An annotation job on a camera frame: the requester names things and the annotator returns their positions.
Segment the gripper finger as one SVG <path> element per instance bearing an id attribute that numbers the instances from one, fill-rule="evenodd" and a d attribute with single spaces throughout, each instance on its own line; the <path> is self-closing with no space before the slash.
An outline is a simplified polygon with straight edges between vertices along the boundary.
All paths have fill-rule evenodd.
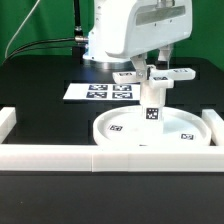
<path id="1" fill-rule="evenodd" d="M 131 62 L 136 71 L 136 79 L 138 82 L 144 82 L 147 76 L 146 54 L 139 54 L 131 58 Z"/>
<path id="2" fill-rule="evenodd" d="M 172 44 L 168 44 L 166 46 L 161 47 L 159 49 L 158 60 L 168 62 L 171 58 L 172 51 L 173 51 L 173 45 Z"/>

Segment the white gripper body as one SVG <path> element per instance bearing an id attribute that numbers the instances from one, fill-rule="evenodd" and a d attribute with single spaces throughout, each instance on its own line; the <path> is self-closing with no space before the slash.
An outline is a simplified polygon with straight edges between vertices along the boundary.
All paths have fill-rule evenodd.
<path id="1" fill-rule="evenodd" d="M 186 39 L 192 32 L 192 1 L 107 0 L 105 52 L 131 58 Z"/>

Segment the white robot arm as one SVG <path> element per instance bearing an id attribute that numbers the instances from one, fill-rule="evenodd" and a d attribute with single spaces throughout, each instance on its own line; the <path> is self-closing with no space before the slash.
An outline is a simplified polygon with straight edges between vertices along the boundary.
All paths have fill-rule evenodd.
<path id="1" fill-rule="evenodd" d="M 94 0 L 94 26 L 83 55 L 104 70 L 146 69 L 148 52 L 170 60 L 173 44 L 192 32 L 192 0 Z"/>

